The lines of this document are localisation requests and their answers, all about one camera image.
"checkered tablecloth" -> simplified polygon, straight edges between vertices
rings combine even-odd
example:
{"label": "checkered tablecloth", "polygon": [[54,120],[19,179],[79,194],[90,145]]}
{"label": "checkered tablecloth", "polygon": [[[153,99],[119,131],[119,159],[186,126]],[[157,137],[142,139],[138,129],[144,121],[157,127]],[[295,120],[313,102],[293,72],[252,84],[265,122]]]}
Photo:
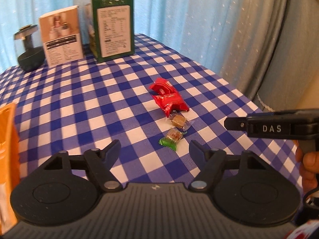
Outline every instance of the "checkered tablecloth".
{"label": "checkered tablecloth", "polygon": [[[189,182],[199,169],[189,156],[194,139],[207,147],[240,154],[249,149],[300,186],[291,141],[250,139],[226,131],[226,116],[246,116],[256,105],[224,79],[145,35],[135,36],[133,56],[97,64],[91,54],[78,61],[31,73],[18,67],[0,75],[0,105],[17,104],[21,177],[52,154],[104,148],[119,139],[122,151],[111,169],[121,183]],[[168,79],[191,108],[194,120],[177,151],[159,145],[170,124],[151,97],[149,85]]]}

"hand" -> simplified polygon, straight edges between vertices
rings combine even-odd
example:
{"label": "hand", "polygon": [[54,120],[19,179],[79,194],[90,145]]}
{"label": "hand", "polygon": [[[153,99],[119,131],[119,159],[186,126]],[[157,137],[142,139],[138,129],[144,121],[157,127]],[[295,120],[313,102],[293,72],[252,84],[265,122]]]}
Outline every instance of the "hand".
{"label": "hand", "polygon": [[319,173],[319,152],[304,154],[300,147],[296,150],[296,161],[300,164],[303,192],[307,193],[318,185],[316,173]]}

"orange container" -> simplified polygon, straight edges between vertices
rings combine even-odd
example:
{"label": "orange container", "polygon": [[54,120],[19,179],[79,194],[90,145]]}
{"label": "orange container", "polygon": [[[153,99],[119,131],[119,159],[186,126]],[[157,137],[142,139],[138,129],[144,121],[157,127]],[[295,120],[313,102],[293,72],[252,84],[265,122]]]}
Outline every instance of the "orange container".
{"label": "orange container", "polygon": [[14,126],[15,104],[0,109],[0,235],[17,219],[10,205],[11,191],[20,181],[19,137]]}

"beige wall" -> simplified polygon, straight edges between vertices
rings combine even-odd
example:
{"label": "beige wall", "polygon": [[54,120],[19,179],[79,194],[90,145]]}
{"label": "beige wall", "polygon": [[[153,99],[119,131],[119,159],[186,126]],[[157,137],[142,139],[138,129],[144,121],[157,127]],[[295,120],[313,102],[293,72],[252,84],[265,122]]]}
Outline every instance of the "beige wall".
{"label": "beige wall", "polygon": [[319,71],[309,83],[306,91],[304,92],[301,100],[297,105],[298,109],[319,109]]}

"cardboard box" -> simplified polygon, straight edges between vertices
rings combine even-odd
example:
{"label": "cardboard box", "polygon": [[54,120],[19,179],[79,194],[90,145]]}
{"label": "cardboard box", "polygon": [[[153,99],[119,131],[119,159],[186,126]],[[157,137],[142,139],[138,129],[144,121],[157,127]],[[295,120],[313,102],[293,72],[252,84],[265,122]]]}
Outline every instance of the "cardboard box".
{"label": "cardboard box", "polygon": [[39,18],[43,49],[49,67],[82,59],[78,6],[52,11]]}
{"label": "cardboard box", "polygon": [[85,6],[90,49],[101,63],[135,53],[134,0],[91,0]]}

